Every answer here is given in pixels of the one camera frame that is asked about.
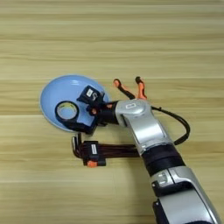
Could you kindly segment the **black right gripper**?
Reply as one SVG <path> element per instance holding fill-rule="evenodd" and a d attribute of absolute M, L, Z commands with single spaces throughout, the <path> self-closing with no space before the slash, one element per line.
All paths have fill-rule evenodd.
<path fill-rule="evenodd" d="M 117 101 L 104 101 L 104 93 L 86 93 L 87 112 L 94 118 L 90 126 L 75 120 L 63 121 L 62 124 L 70 130 L 92 135 L 97 126 L 106 126 L 108 123 L 118 124 L 116 118 Z"/>

